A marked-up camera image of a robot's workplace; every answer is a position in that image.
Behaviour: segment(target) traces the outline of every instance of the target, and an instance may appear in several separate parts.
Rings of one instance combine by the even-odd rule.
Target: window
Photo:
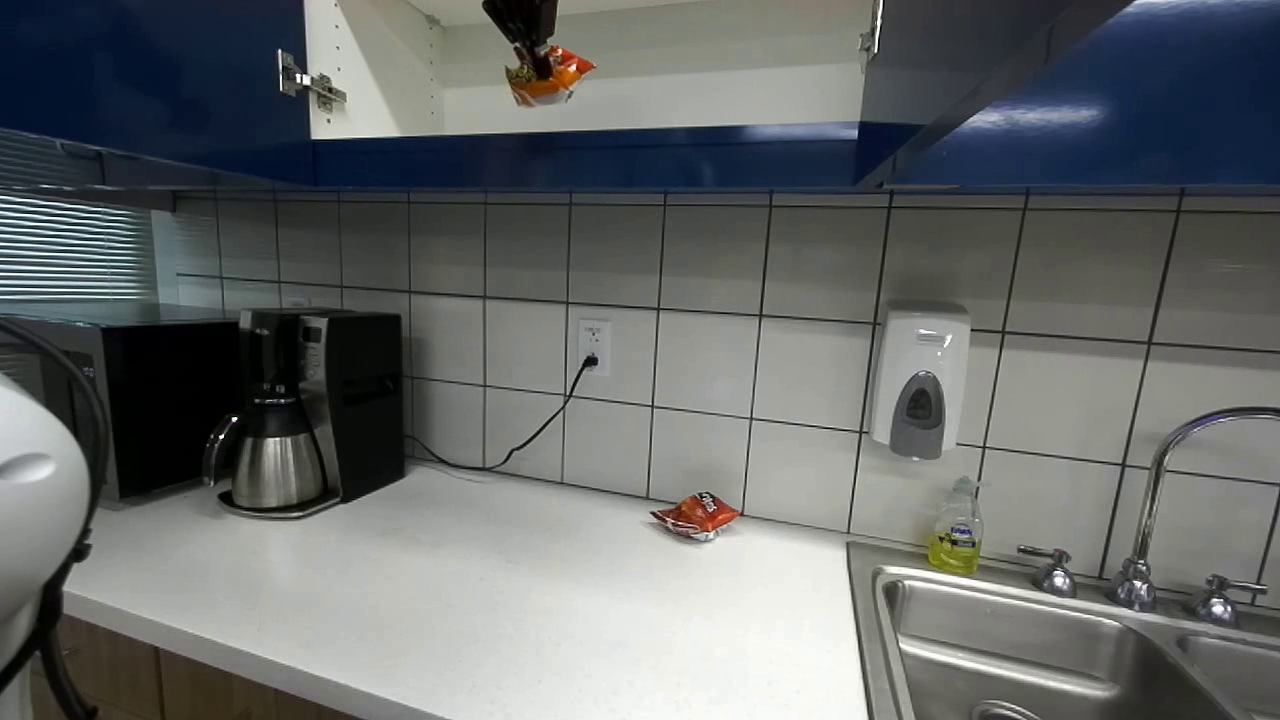
[[[0,306],[155,299],[152,225],[134,210],[0,195]]]

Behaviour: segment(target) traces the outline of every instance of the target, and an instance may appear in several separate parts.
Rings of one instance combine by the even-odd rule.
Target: white countertop
[[[103,510],[69,614],[354,716],[862,720],[840,536],[416,469],[299,526]]]

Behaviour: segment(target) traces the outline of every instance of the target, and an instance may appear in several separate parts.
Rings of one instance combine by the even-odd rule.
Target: sink
[[[1180,635],[1188,665],[1246,720],[1280,720],[1280,643]]]
[[[900,716],[1235,716],[1180,652],[1154,643],[1125,614],[914,569],[880,569],[877,603]]]

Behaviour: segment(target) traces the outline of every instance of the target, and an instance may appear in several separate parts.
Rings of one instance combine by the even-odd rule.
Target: orange object
[[[553,66],[553,76],[536,76],[527,62],[521,68],[509,68],[509,85],[521,109],[540,109],[540,106],[568,106],[573,87],[595,72],[595,66],[573,48],[553,43],[545,53]]]
[[[715,542],[740,514],[711,494],[682,496],[679,506],[652,514],[670,536]]]

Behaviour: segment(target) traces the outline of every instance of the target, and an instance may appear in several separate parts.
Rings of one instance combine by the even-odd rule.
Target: soap dispenser
[[[965,372],[965,312],[888,312],[877,358],[872,439],[919,459],[954,448]]]

